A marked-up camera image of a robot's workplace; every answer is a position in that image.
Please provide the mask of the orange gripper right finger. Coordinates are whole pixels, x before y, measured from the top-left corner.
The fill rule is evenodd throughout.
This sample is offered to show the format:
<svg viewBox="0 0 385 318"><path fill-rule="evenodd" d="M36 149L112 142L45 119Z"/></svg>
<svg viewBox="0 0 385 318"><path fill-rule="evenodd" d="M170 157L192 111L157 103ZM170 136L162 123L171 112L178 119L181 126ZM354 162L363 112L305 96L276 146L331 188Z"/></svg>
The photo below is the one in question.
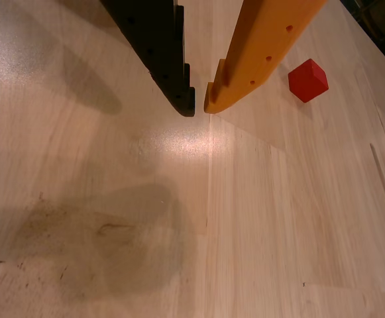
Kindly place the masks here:
<svg viewBox="0 0 385 318"><path fill-rule="evenodd" d="M204 111L220 113L270 77L324 1L243 1L227 56L208 83Z"/></svg>

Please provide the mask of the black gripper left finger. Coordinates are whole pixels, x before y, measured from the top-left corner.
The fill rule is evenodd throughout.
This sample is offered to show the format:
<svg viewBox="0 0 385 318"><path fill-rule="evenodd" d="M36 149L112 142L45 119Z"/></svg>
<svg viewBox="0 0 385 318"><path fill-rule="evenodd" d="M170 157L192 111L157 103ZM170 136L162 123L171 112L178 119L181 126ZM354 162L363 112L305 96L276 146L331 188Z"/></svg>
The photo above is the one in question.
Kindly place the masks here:
<svg viewBox="0 0 385 318"><path fill-rule="evenodd" d="M185 62L184 6L177 1L101 2L173 108L195 115L195 88Z"/></svg>

